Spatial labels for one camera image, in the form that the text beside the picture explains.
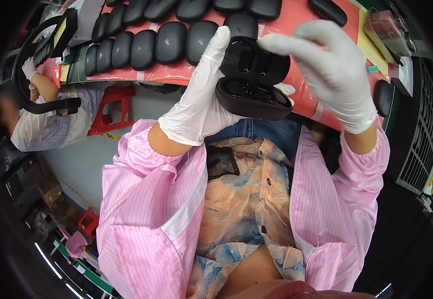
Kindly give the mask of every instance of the open charging case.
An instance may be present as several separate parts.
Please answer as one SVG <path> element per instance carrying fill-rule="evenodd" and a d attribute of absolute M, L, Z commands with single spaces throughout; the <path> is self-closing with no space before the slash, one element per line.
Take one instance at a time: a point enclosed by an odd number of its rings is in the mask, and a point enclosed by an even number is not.
<path fill-rule="evenodd" d="M 225 51 L 216 97 L 225 110 L 240 116 L 279 121 L 291 113 L 290 99 L 274 88 L 290 70 L 290 57 L 261 49 L 256 39 L 235 36 Z"/>

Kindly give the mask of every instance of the gloved hand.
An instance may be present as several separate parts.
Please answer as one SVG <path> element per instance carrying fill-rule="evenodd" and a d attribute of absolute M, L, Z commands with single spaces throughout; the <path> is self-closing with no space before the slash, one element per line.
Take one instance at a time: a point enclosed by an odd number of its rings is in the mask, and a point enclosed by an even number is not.
<path fill-rule="evenodd" d="M 172 109 L 158 119 L 165 135 L 180 144 L 200 146 L 206 136 L 218 133 L 243 116 L 226 111 L 218 102 L 215 87 L 223 77 L 219 70 L 230 42 L 230 29 L 219 27 L 195 68 L 188 88 Z"/>
<path fill-rule="evenodd" d="M 30 81 L 32 77 L 35 75 L 37 70 L 34 65 L 34 57 L 29 57 L 22 65 L 22 71 L 27 79 Z"/>
<path fill-rule="evenodd" d="M 279 55 L 292 55 L 314 95 L 346 131 L 360 134 L 375 122 L 377 111 L 364 67 L 366 58 L 334 22 L 308 21 L 294 36 L 268 34 L 258 44 Z"/>

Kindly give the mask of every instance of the metal grid rack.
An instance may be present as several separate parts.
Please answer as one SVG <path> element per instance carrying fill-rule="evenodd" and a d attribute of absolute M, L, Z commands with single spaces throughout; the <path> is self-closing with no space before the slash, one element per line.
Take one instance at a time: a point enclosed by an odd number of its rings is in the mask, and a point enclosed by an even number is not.
<path fill-rule="evenodd" d="M 433 81 L 422 59 L 413 59 L 413 62 L 415 88 L 420 86 L 420 90 L 415 90 L 411 100 L 417 100 L 419 96 L 420 103 L 411 147 L 395 182 L 419 195 L 428 177 L 432 175 L 430 171 L 433 164 Z"/>

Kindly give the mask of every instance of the pink striped smock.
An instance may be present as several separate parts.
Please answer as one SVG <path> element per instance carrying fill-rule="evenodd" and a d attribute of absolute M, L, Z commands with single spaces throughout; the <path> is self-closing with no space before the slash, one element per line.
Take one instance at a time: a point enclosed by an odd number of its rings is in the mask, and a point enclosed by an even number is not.
<path fill-rule="evenodd" d="M 150 147 L 155 120 L 140 120 L 103 167 L 97 228 L 99 264 L 125 298 L 184 298 L 207 186 L 205 146 L 178 157 Z M 369 248 L 389 142 L 378 127 L 375 148 L 355 154 L 341 135 L 339 170 L 330 175 L 303 126 L 290 194 L 294 244 L 305 281 L 316 290 L 351 291 Z"/>

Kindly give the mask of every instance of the forearm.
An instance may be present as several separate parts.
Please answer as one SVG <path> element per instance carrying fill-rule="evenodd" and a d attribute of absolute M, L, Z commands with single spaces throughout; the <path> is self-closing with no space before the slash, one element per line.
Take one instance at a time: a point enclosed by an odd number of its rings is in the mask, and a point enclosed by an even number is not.
<path fill-rule="evenodd" d="M 52 80 L 45 77 L 44 75 L 35 73 L 35 75 L 32 76 L 30 82 L 35 85 L 38 93 L 47 103 L 57 100 L 58 87 Z"/>
<path fill-rule="evenodd" d="M 148 143 L 155 152 L 169 157 L 179 156 L 192 148 L 192 146 L 170 140 L 160 128 L 159 123 L 155 123 L 148 132 Z"/>
<path fill-rule="evenodd" d="M 344 135 L 351 151 L 357 154 L 369 153 L 377 141 L 376 123 L 361 134 L 355 135 L 345 131 Z"/>
<path fill-rule="evenodd" d="M 34 88 L 34 89 L 30 90 L 30 100 L 32 102 L 35 102 L 38 99 L 39 96 L 40 96 L 40 93 L 38 92 L 37 88 Z"/>

